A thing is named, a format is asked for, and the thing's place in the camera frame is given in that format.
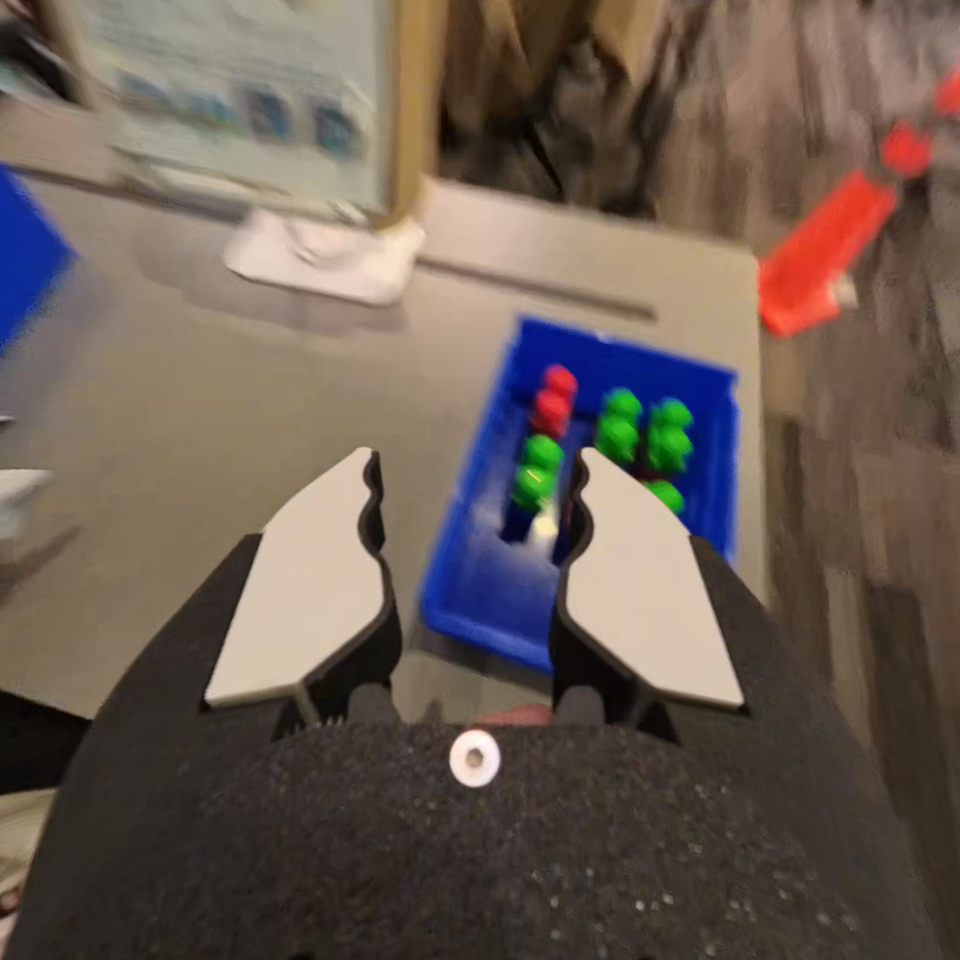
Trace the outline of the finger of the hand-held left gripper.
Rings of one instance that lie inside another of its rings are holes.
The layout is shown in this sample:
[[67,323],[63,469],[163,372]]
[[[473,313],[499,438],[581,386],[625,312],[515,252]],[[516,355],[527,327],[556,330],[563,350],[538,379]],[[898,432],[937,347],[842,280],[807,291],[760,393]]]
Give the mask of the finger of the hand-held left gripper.
[[53,478],[45,469],[1,469],[1,542],[13,541],[26,530],[34,501]]

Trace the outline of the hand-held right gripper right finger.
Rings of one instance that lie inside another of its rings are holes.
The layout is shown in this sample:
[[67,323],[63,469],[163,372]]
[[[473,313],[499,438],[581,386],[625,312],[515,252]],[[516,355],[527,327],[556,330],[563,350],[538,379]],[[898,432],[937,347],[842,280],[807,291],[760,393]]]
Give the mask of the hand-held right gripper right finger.
[[738,712],[747,704],[689,531],[653,491],[597,449],[577,453],[568,551],[551,621],[558,690],[613,685],[610,714],[637,687],[658,699]]

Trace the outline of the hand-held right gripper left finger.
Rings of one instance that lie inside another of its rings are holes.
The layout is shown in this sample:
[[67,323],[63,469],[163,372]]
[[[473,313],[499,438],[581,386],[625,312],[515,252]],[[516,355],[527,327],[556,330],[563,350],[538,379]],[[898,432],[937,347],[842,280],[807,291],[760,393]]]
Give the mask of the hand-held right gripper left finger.
[[286,699],[305,721],[346,714],[354,690],[390,690],[402,654],[380,457],[357,447],[262,528],[203,694],[210,709]]

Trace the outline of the blue storage bin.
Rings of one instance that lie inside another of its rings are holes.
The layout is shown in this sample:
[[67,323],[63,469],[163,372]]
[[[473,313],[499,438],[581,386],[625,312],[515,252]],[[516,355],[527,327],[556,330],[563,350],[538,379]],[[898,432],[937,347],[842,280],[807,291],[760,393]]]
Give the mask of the blue storage bin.
[[693,416],[693,453],[674,484],[684,497],[680,520],[727,561],[738,539],[738,374],[639,342],[523,316],[493,377],[486,406],[465,456],[421,583],[424,624],[433,632],[500,657],[551,672],[548,634],[560,570],[557,533],[507,541],[503,527],[529,434],[529,414],[548,367],[577,380],[563,462],[546,518],[563,517],[577,450],[594,440],[606,394],[632,391],[645,411],[665,399]]
[[1,167],[1,352],[18,339],[76,254],[21,179]]

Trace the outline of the cluster of mega block bridges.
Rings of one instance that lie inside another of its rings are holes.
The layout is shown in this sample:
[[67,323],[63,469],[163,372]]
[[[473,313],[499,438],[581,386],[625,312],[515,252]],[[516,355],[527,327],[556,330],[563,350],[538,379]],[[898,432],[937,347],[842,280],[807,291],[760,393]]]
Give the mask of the cluster of mega block bridges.
[[[570,550],[562,443],[569,438],[578,390],[579,382],[567,366],[546,366],[518,447],[500,533],[507,544],[549,546],[555,567]],[[681,517],[687,500],[675,481],[689,470],[693,426],[694,416],[679,398],[665,397],[646,410],[633,391],[614,387],[601,400],[592,445]]]

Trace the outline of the orange traffic cone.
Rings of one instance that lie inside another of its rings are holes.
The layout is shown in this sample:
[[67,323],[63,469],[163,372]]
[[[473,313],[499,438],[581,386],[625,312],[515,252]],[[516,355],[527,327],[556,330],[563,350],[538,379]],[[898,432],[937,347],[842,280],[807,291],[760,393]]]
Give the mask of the orange traffic cone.
[[958,111],[954,66],[918,118],[895,122],[876,160],[845,174],[760,260],[758,314],[768,332],[793,337],[836,319],[856,300],[850,270],[879,238],[906,186],[929,173],[935,135],[958,120]]

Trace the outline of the instruction board on white stand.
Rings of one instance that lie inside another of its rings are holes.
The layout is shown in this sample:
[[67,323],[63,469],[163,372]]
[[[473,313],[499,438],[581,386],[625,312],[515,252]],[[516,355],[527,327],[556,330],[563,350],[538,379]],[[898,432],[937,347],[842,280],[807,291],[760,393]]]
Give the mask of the instruction board on white stand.
[[238,279],[396,305],[425,242],[449,2],[48,2],[111,173],[242,215]]

